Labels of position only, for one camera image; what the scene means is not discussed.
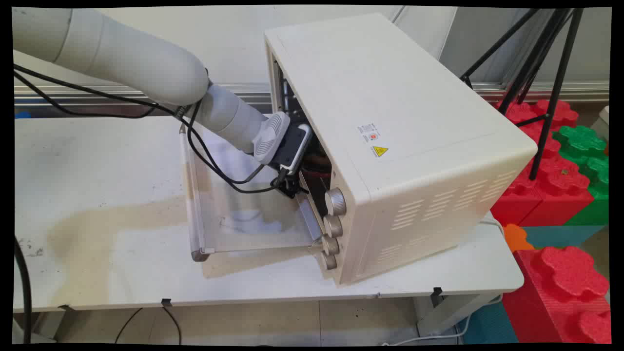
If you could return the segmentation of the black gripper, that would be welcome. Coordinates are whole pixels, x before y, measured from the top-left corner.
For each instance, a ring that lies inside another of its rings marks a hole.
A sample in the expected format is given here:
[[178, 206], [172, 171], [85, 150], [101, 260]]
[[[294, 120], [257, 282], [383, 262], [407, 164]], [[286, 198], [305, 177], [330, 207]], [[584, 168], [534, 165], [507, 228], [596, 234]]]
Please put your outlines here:
[[288, 175], [289, 170], [281, 168], [278, 176], [274, 179], [274, 189], [287, 198], [295, 198], [297, 194], [309, 194], [309, 191], [301, 186], [298, 175]]

